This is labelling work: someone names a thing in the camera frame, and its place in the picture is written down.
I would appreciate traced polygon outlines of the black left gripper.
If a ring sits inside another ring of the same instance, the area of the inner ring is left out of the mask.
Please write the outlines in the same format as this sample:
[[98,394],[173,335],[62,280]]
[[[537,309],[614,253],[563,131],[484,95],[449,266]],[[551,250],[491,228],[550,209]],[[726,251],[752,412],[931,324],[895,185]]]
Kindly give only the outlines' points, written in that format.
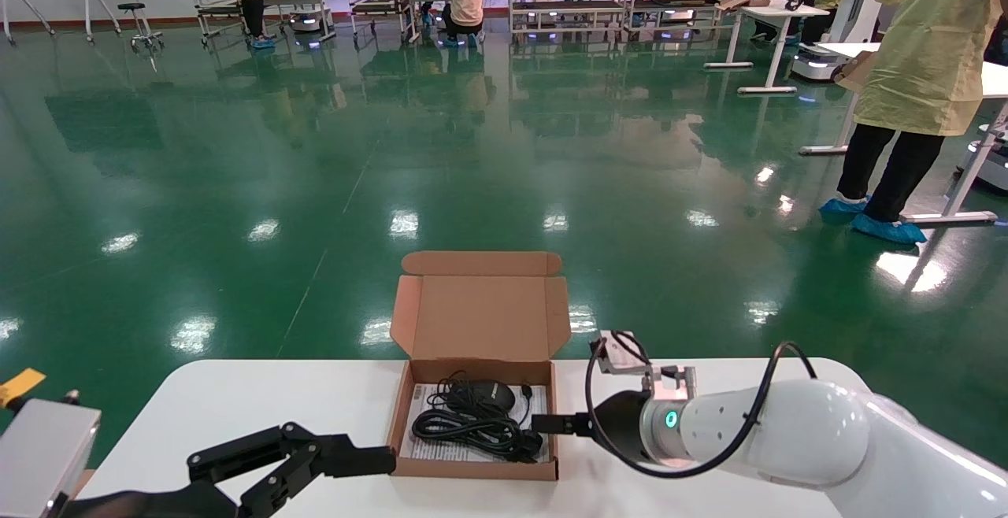
[[[62,517],[272,517],[318,476],[390,475],[391,446],[357,447],[345,433],[316,435],[295,422],[191,454],[192,483],[165,492],[120,492],[66,504]],[[216,483],[267,468],[237,505]]]

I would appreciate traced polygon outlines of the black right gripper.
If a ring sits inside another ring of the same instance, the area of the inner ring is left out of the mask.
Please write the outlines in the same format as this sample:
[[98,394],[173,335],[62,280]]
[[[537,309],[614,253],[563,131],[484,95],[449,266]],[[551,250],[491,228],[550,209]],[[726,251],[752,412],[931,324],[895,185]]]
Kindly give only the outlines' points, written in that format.
[[[644,449],[640,431],[641,415],[649,399],[644,391],[621,391],[593,408],[595,419],[612,446],[637,464],[652,463]],[[589,414],[535,414],[532,430],[541,435],[594,435]]]

